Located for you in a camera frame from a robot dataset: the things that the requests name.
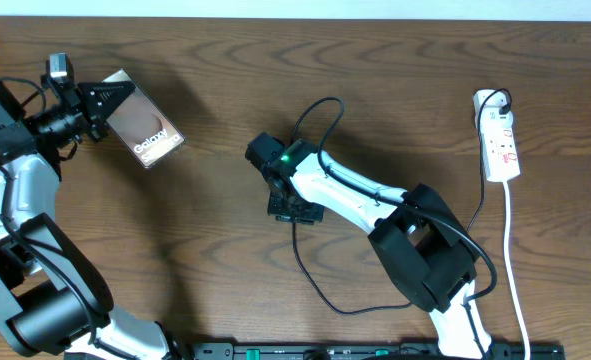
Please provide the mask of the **white power strip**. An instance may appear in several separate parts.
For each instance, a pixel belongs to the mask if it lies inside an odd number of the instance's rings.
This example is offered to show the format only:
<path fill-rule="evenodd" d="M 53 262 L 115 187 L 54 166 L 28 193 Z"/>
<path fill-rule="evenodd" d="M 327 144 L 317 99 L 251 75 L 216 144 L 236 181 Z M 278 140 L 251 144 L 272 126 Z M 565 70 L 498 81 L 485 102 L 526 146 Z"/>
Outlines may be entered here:
<path fill-rule="evenodd" d="M 508 91 L 478 90 L 473 104 L 485 177 L 494 183 L 508 182 L 521 173 Z"/>

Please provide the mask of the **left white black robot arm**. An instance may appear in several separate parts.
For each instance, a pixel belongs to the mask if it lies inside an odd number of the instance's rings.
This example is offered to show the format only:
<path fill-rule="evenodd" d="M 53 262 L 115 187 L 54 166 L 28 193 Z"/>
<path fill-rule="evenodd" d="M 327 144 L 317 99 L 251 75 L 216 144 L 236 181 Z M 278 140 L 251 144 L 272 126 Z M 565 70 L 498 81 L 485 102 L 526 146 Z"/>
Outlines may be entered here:
<path fill-rule="evenodd" d="M 0 334 L 17 353 L 67 359 L 187 359 L 161 324 L 115 305 L 104 278 L 54 219 L 62 148 L 100 141 L 143 94 L 126 74 L 77 83 L 43 75 L 53 107 L 28 115 L 0 77 Z"/>

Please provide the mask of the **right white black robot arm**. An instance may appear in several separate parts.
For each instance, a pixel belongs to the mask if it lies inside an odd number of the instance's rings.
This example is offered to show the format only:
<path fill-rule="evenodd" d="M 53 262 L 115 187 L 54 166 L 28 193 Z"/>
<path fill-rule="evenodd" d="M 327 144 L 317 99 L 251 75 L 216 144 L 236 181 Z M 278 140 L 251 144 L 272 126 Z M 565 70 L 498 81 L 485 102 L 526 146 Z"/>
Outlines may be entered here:
<path fill-rule="evenodd" d="M 492 262 L 439 194 L 419 184 L 386 186 L 334 161 L 303 139 L 285 145 L 266 132 L 247 146 L 246 159 L 270 189 L 267 212 L 292 226 L 313 225 L 331 210 L 354 224 L 409 305 L 427 312 L 448 357 L 486 359 L 493 341 L 476 299 L 476 263 Z"/>

